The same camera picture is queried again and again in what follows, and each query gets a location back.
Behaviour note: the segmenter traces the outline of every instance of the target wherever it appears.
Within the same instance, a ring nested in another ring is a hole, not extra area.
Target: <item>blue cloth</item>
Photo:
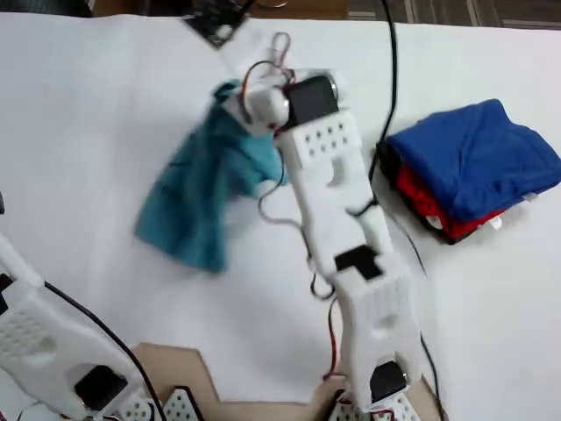
[[[279,180],[273,135],[251,136],[221,105],[238,82],[227,82],[202,124],[164,169],[140,212],[136,234],[184,264],[226,269],[224,207],[233,196],[256,196],[264,180]]]
[[[497,99],[432,114],[388,142],[460,221],[505,210],[561,181],[555,151],[512,123]]]

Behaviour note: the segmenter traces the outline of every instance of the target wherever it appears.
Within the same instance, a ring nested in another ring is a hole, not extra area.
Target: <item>cardboard piece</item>
[[[309,404],[220,402],[201,355],[195,349],[140,344],[134,353],[150,376],[160,399],[175,386],[188,386],[205,421],[321,421],[326,418],[336,390],[343,386],[332,379],[318,387]],[[426,381],[415,383],[407,397],[422,421],[437,421],[434,396]]]

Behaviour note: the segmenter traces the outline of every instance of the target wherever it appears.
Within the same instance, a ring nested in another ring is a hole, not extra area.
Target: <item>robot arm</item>
[[[302,211],[318,273],[337,292],[343,319],[341,368],[356,406],[403,391],[421,377],[409,273],[392,247],[383,210],[367,177],[362,142],[349,110],[340,110],[336,77],[314,71],[285,88],[261,82],[225,108],[251,132],[280,127],[278,145]]]
[[[113,413],[142,385],[131,360],[87,319],[52,305],[43,279],[2,234],[0,263],[0,367],[71,419]]]

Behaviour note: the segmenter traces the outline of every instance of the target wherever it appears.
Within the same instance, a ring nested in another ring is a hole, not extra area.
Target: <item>table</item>
[[[303,66],[346,74],[347,103],[364,141],[377,139],[389,99],[385,24],[253,20],[245,30],[267,37],[288,31]],[[561,151],[561,32],[397,30],[392,131],[433,111],[498,97],[515,122]],[[253,202],[239,201],[228,216],[230,269],[218,277],[173,263],[131,235],[156,175],[232,66],[165,18],[3,14],[0,54],[7,207],[0,229],[47,280],[128,342],[198,347],[223,400],[308,401],[330,350],[326,307],[309,296],[297,233],[263,223]],[[559,417],[560,190],[512,209],[501,231],[452,247],[422,232],[393,196],[383,197],[429,272],[428,280],[416,277],[420,326],[451,419]],[[267,208],[298,216],[290,188]],[[392,234],[418,273],[407,242]]]
[[[298,403],[221,402],[201,355],[193,349],[140,344],[134,349],[160,399],[165,403],[176,386],[187,386],[196,405],[207,421],[323,421],[341,379],[332,378],[318,387],[310,401]],[[0,370],[0,409],[6,419],[16,419],[25,408],[26,421],[60,421],[45,405],[31,406],[35,401],[23,394],[18,385]],[[422,421],[437,417],[430,387],[424,381],[414,383],[407,392],[409,402]]]

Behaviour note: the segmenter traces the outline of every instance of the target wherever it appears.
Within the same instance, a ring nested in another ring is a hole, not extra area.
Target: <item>folded red shirt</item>
[[[489,219],[500,215],[504,210],[488,213],[483,218],[461,222],[448,217],[430,192],[426,184],[407,165],[401,165],[395,181],[397,189],[411,199],[416,211],[424,217],[438,217],[442,230],[451,239],[461,239],[465,235],[478,229]]]

